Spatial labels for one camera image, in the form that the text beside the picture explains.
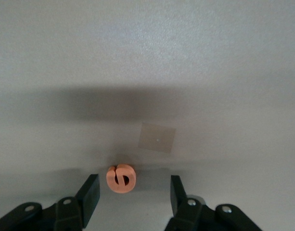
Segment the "gray surface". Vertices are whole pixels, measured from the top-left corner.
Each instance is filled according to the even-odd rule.
[[[138,149],[142,122],[176,128]],[[137,187],[111,192],[111,164]],[[295,1],[0,1],[0,216],[90,173],[87,231],[163,230],[169,176],[265,231],[295,230]]]

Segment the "square patch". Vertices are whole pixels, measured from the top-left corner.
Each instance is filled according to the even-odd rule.
[[[139,148],[170,153],[175,131],[175,128],[142,123]]]

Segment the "beige square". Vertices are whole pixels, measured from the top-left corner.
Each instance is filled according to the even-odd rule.
[[[170,153],[175,131],[175,128],[142,123],[139,148]]]

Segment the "orange object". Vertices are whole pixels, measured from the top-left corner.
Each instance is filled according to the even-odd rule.
[[[128,193],[136,185],[136,173],[131,166],[126,164],[111,166],[107,172],[107,183],[114,192]]]

